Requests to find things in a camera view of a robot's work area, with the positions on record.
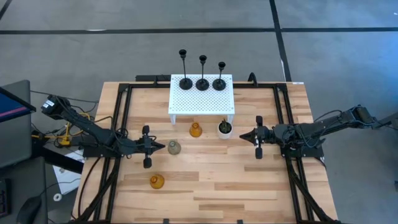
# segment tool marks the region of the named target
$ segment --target black candlestick holder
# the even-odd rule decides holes
[[[179,52],[182,59],[182,65],[184,67],[184,78],[180,80],[180,88],[183,90],[189,90],[192,87],[192,80],[187,78],[187,73],[185,72],[185,57],[187,56],[187,51],[181,49]]]
[[[204,65],[206,63],[206,59],[207,59],[207,57],[205,55],[201,55],[199,57],[199,60],[200,60],[200,63],[201,63],[201,79],[199,79],[197,81],[196,86],[197,86],[197,89],[200,90],[200,91],[207,90],[209,88],[209,85],[210,85],[209,81],[207,81],[206,79],[203,78],[203,67],[204,67]]]
[[[218,64],[218,68],[220,70],[220,77],[217,78],[216,80],[213,81],[213,88],[217,91],[221,91],[225,89],[226,83],[224,80],[221,79],[221,72],[224,70],[225,68],[225,63],[224,62],[220,62]]]

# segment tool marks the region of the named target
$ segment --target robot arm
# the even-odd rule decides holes
[[[322,136],[345,128],[369,128],[374,122],[368,110],[360,105],[314,123],[277,124],[272,130],[262,125],[261,116],[256,116],[257,128],[240,138],[258,146],[257,159],[262,159],[262,143],[278,144],[294,157],[323,157]]]
[[[101,147],[102,149],[111,151],[112,155],[145,154],[144,168],[150,168],[152,166],[152,161],[149,156],[155,151],[165,147],[163,144],[155,142],[148,135],[149,126],[144,126],[142,128],[142,137],[134,141],[128,139],[122,131],[104,129],[93,121],[87,120],[70,106],[70,102],[67,99],[59,96],[50,95],[42,106],[42,112],[53,119],[67,120],[90,136],[93,136],[96,140],[95,148]]]

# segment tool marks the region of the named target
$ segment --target white pegboard shelf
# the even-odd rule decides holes
[[[226,87],[222,91],[215,90],[212,85],[219,76],[217,74],[204,76],[210,84],[209,89],[205,91],[200,91],[195,86],[196,82],[201,79],[200,74],[187,74],[187,78],[190,78],[193,83],[189,90],[180,88],[180,80],[184,78],[183,74],[171,76],[169,115],[172,124],[175,124],[176,115],[227,115],[228,122],[232,122],[235,114],[232,75],[221,76],[226,83]]]

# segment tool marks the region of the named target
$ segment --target wooden table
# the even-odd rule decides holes
[[[118,85],[104,83],[96,119],[113,115]],[[304,85],[288,83],[287,87],[295,123],[312,122]],[[263,116],[268,128],[278,123],[274,94],[267,88],[237,88],[234,95],[233,134],[229,140],[220,140],[216,125],[222,116],[179,116],[177,124],[171,125],[167,113],[168,88],[133,89],[127,122],[129,138],[139,138],[143,125],[147,124],[150,133],[157,136],[157,142],[167,145],[171,139],[177,139],[182,151],[176,156],[170,155],[167,149],[157,151],[152,155],[150,169],[143,168],[142,154],[122,159],[112,223],[162,223],[164,218],[169,218],[171,223],[236,223],[238,219],[245,223],[295,223],[286,164],[279,146],[263,145],[264,157],[257,160],[254,146],[239,138],[255,127],[256,115]],[[282,93],[280,98],[287,121]],[[191,137],[188,132],[194,121],[203,128],[199,138]],[[98,124],[109,128],[110,120]],[[85,163],[78,195],[94,161],[95,158],[91,158]],[[313,158],[303,158],[303,163],[310,193],[326,214],[337,219],[325,168]],[[82,210],[98,191],[102,168],[103,159],[87,182]],[[159,190],[149,185],[154,174],[165,177],[165,185]],[[303,198],[298,194],[302,216],[306,219]],[[78,197],[74,216],[77,216],[77,201]],[[105,195],[101,218],[105,217],[107,202],[108,195]]]

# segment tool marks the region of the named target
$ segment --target white plant pot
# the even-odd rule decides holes
[[[231,125],[231,131],[229,133],[227,133],[227,134],[224,134],[219,129],[220,124],[221,124],[221,122],[219,124],[217,124],[218,137],[220,139],[229,139],[229,137],[231,137],[231,135],[232,135],[232,132],[234,131],[234,126],[232,126],[232,124],[230,124]]]

